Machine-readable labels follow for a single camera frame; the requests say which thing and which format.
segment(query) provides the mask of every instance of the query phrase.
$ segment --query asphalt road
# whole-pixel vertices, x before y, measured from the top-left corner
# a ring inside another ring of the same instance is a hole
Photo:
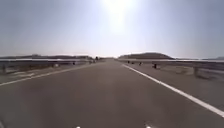
[[[129,66],[223,110],[221,83]],[[0,121],[5,128],[224,127],[220,115],[114,61],[1,84]]]

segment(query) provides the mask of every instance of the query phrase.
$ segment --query road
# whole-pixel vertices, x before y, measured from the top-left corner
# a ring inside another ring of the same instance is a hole
[[[224,110],[223,83],[127,65]],[[206,107],[109,61],[0,84],[5,128],[223,128]]]

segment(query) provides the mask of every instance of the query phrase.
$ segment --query white lane marking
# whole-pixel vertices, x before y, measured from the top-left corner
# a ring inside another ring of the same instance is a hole
[[[50,73],[46,73],[46,74],[36,75],[36,76],[33,76],[33,77],[29,77],[29,78],[24,78],[24,79],[10,81],[10,82],[6,82],[6,83],[1,83],[0,86],[14,84],[14,83],[18,83],[18,82],[22,82],[22,81],[26,81],[26,80],[30,80],[30,79],[34,79],[34,78],[49,76],[49,75],[53,75],[53,74],[59,74],[59,73],[63,73],[63,72],[78,70],[78,69],[82,69],[82,68],[92,67],[92,66],[96,66],[96,65],[98,65],[98,64],[85,65],[85,66],[81,66],[81,67],[75,67],[75,68],[64,69],[64,70],[60,70],[60,71],[54,71],[54,72],[50,72]]]
[[[152,81],[154,81],[154,82],[156,82],[156,83],[158,83],[158,84],[160,84],[160,85],[162,85],[162,86],[164,86],[164,87],[166,87],[166,88],[168,88],[168,89],[170,89],[170,90],[172,90],[172,91],[174,91],[174,92],[176,92],[176,93],[178,93],[178,94],[180,94],[180,95],[182,95],[184,97],[186,97],[187,99],[195,102],[196,104],[198,104],[198,105],[200,105],[200,106],[202,106],[202,107],[204,107],[204,108],[206,108],[206,109],[208,109],[208,110],[218,114],[222,118],[224,118],[224,112],[222,110],[219,110],[216,107],[214,107],[214,106],[212,106],[212,105],[210,105],[208,103],[205,103],[204,101],[201,101],[201,100],[199,100],[199,99],[197,99],[197,98],[195,98],[195,97],[193,97],[193,96],[191,96],[191,95],[189,95],[189,94],[187,94],[187,93],[185,93],[185,92],[183,92],[181,90],[178,90],[178,89],[176,89],[176,88],[174,88],[174,87],[172,87],[172,86],[170,86],[170,85],[168,85],[168,84],[166,84],[166,83],[164,83],[162,81],[159,81],[159,80],[157,80],[157,79],[155,79],[155,78],[153,78],[153,77],[151,77],[149,75],[146,75],[146,74],[144,74],[144,73],[142,73],[142,72],[140,72],[140,71],[138,71],[138,70],[136,70],[134,68],[131,68],[131,67],[127,66],[127,65],[123,65],[123,66],[128,68],[128,69],[130,69],[130,70],[132,70],[132,71],[135,71],[136,73],[138,73],[138,74],[140,74],[140,75],[142,75],[142,76],[144,76],[144,77],[146,77],[146,78],[148,78],[148,79],[150,79],[150,80],[152,80]]]

